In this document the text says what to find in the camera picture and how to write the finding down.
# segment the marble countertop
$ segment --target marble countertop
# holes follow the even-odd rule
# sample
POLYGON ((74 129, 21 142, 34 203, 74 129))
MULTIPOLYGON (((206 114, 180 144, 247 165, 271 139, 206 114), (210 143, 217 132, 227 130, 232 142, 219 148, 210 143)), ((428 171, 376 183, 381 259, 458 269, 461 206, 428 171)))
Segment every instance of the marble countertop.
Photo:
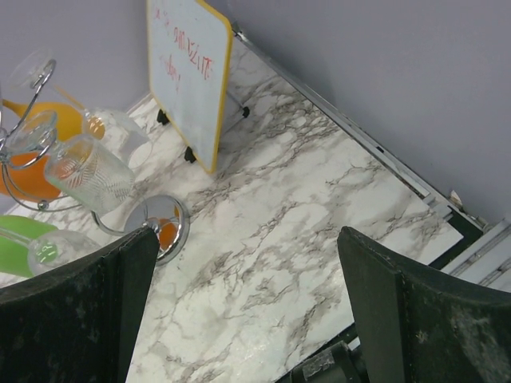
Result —
MULTIPOLYGON (((128 382, 266 382, 292 369, 353 321, 335 244, 345 225, 422 263, 461 238, 239 41, 231 67, 252 113, 223 133, 212 176, 183 160, 155 101, 133 113, 155 143, 137 186, 182 199, 191 230, 155 270, 128 382)), ((11 214, 113 240, 84 209, 11 214)))

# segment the chrome base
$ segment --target chrome base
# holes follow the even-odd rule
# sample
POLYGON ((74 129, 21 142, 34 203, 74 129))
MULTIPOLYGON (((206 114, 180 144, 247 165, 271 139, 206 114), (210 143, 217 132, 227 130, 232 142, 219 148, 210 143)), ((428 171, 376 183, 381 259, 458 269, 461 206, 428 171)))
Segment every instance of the chrome base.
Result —
POLYGON ((94 222, 105 233, 110 235, 126 235, 139 227, 151 227, 158 239, 162 231, 160 221, 162 219, 170 221, 176 227, 176 236, 172 243, 162 248, 158 252, 156 264, 163 265, 173 260, 183 248, 190 232, 190 217, 186 207, 170 195, 155 195, 138 204, 126 219, 123 231, 115 231, 107 227, 96 213, 92 213, 94 222))

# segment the metal stand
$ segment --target metal stand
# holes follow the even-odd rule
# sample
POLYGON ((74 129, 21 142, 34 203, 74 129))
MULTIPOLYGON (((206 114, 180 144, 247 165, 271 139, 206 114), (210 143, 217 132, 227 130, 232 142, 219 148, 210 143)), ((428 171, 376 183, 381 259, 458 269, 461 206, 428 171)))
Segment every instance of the metal stand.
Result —
MULTIPOLYGON (((30 84, 30 88, 35 89, 34 96, 32 97, 31 102, 28 104, 25 112, 23 113, 22 118, 9 133, 2 127, 2 108, 0 107, 0 164, 2 165, 2 180, 6 185, 6 190, 10 196, 18 204, 32 211, 65 211, 74 207, 81 206, 80 204, 75 204, 70 207, 62 207, 50 210, 49 206, 51 202, 58 199, 68 198, 67 195, 62 195, 56 199, 53 199, 52 201, 40 199, 37 208, 31 207, 16 197, 15 191, 25 195, 26 197, 30 197, 31 199, 38 199, 38 197, 35 195, 28 195, 28 193, 21 190, 14 183, 9 174, 10 168, 19 170, 28 168, 29 166, 35 164, 40 159, 42 159, 42 157, 57 143, 57 130, 54 128, 51 133, 49 133, 47 136, 44 136, 44 140, 42 141, 44 142, 44 146, 42 146, 43 144, 39 144, 39 146, 34 147, 34 151, 38 154, 32 160, 29 160, 26 164, 23 165, 16 165, 11 162, 10 150, 7 148, 9 138, 17 132, 20 126, 22 126, 23 122, 30 114, 30 111, 38 99, 43 87, 53 75, 56 63, 57 62, 54 59, 49 60, 43 67, 42 72, 38 75, 38 78, 30 84)), ((165 119, 168 123, 168 119, 164 113, 158 114, 159 122, 165 123, 165 119)), ((135 209, 133 209, 127 218, 123 231, 115 231, 107 227, 101 221, 99 216, 94 212, 92 212, 92 216, 94 222, 99 226, 99 228, 110 235, 122 236, 136 230, 138 227, 151 227, 160 240, 160 251, 157 258, 157 262, 159 264, 166 263, 177 256, 177 254, 183 248, 190 230, 189 214, 186 210, 186 207, 179 200, 169 195, 157 195, 147 198, 143 203, 140 203, 137 207, 135 207, 135 209)))
MULTIPOLYGON (((244 103, 241 102, 241 100, 237 96, 235 96, 234 93, 232 93, 230 90, 227 91, 227 96, 238 105, 238 108, 241 111, 241 117, 238 120, 234 121, 231 124, 231 126, 229 126, 228 128, 229 130, 234 125, 238 124, 240 121, 242 121, 243 119, 247 118, 250 115, 250 108, 245 106, 244 103)), ((170 122, 170 120, 167 117, 167 114, 163 111, 163 109, 158 110, 156 121, 162 124, 163 126, 170 122)), ((184 160, 186 162, 189 162, 190 164, 193 164, 197 160, 197 158, 193 154, 192 148, 190 148, 189 146, 184 151, 184 160)))
POLYGON ((190 232, 190 217, 186 207, 170 195, 155 195, 139 203, 126 219, 123 231, 115 231, 107 227, 99 215, 92 213, 94 222, 105 233, 110 235, 126 235, 138 227, 151 227, 160 240, 160 251, 156 262, 161 265, 173 260, 181 251, 190 232), (176 228, 174 239, 167 246, 163 244, 168 231, 176 228))

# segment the gray wall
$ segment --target gray wall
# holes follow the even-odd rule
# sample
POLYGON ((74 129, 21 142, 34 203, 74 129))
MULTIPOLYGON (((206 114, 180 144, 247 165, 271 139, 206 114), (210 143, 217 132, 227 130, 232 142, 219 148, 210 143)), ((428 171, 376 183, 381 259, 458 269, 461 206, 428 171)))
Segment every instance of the gray wall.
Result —
POLYGON ((444 194, 511 213, 509 0, 209 0, 444 194))
MULTIPOLYGON (((28 102, 30 94, 6 89, 6 80, 41 45, 57 59, 52 82, 85 105, 126 109, 149 90, 145 1, 4 1, 0 36, 2 93, 13 101, 28 102)), ((14 122, 14 114, 6 117, 8 124, 14 122)), ((1 198, 0 211, 10 204, 1 198)))

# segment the green cup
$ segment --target green cup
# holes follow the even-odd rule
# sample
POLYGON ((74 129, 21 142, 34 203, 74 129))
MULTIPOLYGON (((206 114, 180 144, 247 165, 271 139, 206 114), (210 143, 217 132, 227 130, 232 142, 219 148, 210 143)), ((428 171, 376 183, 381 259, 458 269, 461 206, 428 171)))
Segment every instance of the green cup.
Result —
POLYGON ((50 231, 54 225, 18 215, 0 215, 0 272, 30 278, 28 244, 50 231))

